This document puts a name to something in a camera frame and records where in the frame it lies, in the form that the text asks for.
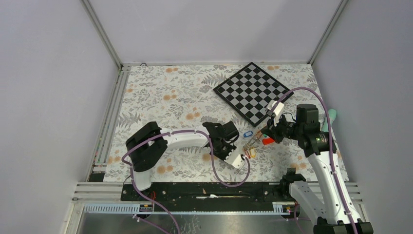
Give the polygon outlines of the large grey metal keyring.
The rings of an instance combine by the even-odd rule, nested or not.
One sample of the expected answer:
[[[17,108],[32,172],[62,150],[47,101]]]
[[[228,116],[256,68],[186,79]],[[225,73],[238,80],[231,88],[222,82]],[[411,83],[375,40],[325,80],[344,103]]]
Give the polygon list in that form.
[[[254,148],[256,144],[259,144],[261,141],[261,138],[263,137],[263,133],[261,130],[257,131],[251,139],[243,146],[243,151],[248,154],[250,149]]]

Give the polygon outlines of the yellow key tag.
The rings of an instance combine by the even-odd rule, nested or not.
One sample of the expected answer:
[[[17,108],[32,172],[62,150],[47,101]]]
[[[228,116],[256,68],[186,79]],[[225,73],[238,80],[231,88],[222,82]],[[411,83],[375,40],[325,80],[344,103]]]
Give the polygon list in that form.
[[[251,157],[251,158],[255,158],[255,157],[256,157],[256,151],[255,151],[254,148],[251,148],[251,149],[249,150],[249,152],[250,152],[250,157]]]

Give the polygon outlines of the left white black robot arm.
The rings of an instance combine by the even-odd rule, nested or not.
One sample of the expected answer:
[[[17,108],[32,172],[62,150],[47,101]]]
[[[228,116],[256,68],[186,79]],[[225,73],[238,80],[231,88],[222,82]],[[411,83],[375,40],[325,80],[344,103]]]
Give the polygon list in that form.
[[[204,122],[192,129],[168,129],[155,121],[147,123],[125,142],[133,171],[132,194],[139,200],[149,198],[152,169],[168,150],[209,147],[215,157],[241,169],[245,159],[233,144],[238,138],[239,132],[232,121],[226,124]]]

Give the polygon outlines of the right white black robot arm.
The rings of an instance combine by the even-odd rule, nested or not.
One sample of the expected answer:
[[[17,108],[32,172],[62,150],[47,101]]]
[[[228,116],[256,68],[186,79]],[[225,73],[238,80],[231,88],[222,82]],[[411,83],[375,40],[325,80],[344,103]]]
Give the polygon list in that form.
[[[292,122],[286,120],[283,109],[283,103],[274,101],[268,105],[271,119],[262,133],[276,143],[285,138],[297,141],[315,171],[322,199],[294,168],[282,176],[278,194],[284,200],[298,202],[313,223],[315,234],[372,234],[371,223],[362,220],[345,186],[335,143],[329,132],[320,130],[317,107],[299,104]]]

